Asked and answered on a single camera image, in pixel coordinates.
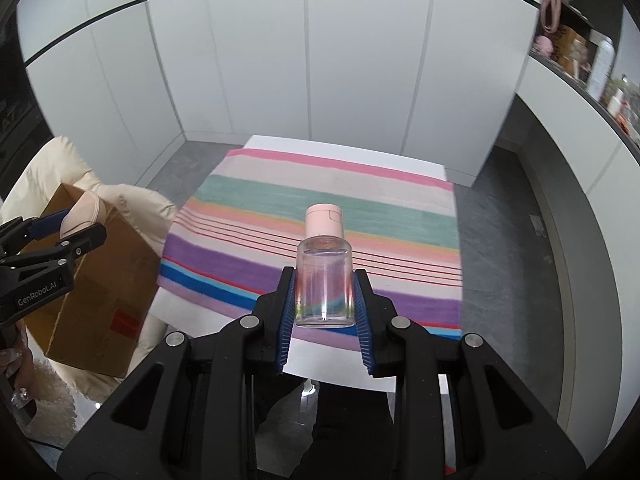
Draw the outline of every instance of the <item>white table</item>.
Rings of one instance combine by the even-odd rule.
[[[368,164],[391,170],[430,176],[446,180],[444,167],[432,162],[407,158],[389,153],[372,152],[350,146],[311,142],[309,140],[283,139],[281,137],[253,136],[245,144],[246,148],[273,150],[300,155],[323,156],[347,162]],[[184,316],[185,309],[189,315]],[[189,336],[198,337],[219,331],[233,319],[190,303],[159,288],[151,305],[150,313],[165,323]],[[332,348],[300,339],[292,338],[289,359],[284,367],[286,373],[315,379],[321,382],[351,386],[366,390],[392,392],[395,378],[373,379],[362,364],[360,352]],[[441,392],[447,392],[446,380],[440,377]]]

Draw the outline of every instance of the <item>green stripe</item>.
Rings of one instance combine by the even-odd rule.
[[[335,204],[344,212],[347,231],[459,248],[455,217],[408,207],[216,174],[209,175],[194,196],[201,202],[297,221],[304,220],[313,204]]]

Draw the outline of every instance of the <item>colorful striped cloth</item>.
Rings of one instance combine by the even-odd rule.
[[[462,276],[452,184],[308,155],[232,150],[178,213],[158,284],[237,318],[295,266],[306,209],[342,208],[355,268],[398,314],[460,338]],[[294,338],[359,351],[355,328],[295,328]]]

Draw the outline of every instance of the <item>silver bolt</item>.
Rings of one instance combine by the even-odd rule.
[[[164,342],[169,346],[180,346],[184,343],[184,334],[182,332],[171,332],[164,338]]]
[[[471,348],[478,348],[484,340],[478,334],[465,335],[465,343],[471,346]]]
[[[391,320],[391,324],[396,328],[409,328],[409,325],[411,325],[411,320],[405,318],[404,316],[396,316]]]
[[[240,320],[240,326],[242,328],[255,328],[258,326],[258,323],[260,323],[260,319],[258,319],[257,316],[253,316],[251,314],[249,314],[248,316],[244,316]]]

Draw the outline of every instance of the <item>cream-colored chair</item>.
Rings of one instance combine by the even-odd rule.
[[[155,191],[124,184],[102,184],[66,137],[50,140],[33,157],[0,206],[0,224],[18,216],[40,216],[60,184],[93,191],[112,203],[149,246],[158,255],[162,254],[164,239],[177,213],[175,205]],[[162,341],[166,329],[167,325],[157,317],[151,314],[146,317],[129,372]],[[121,382],[117,378],[50,362],[69,387],[95,402],[104,402]]]

